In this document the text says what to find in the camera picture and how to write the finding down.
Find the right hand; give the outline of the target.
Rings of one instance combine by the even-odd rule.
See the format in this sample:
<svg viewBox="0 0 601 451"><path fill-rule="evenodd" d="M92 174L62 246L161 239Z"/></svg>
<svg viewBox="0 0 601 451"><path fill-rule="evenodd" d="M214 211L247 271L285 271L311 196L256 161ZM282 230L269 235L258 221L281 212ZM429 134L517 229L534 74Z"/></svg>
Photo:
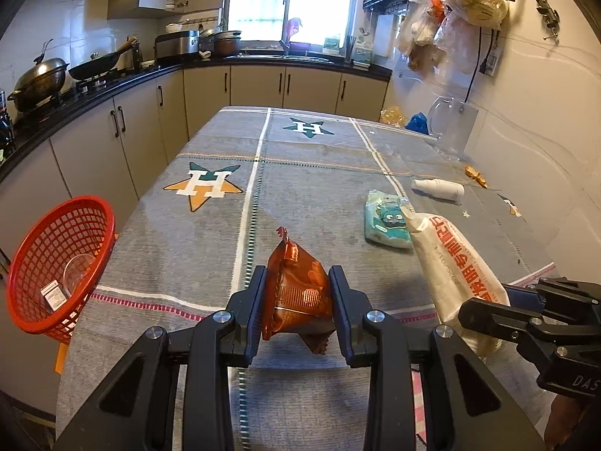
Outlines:
<svg viewBox="0 0 601 451"><path fill-rule="evenodd" d="M563 444L588 409L586 402L557 395L550 407L550 414L544 431L544 442L548 450Z"/></svg>

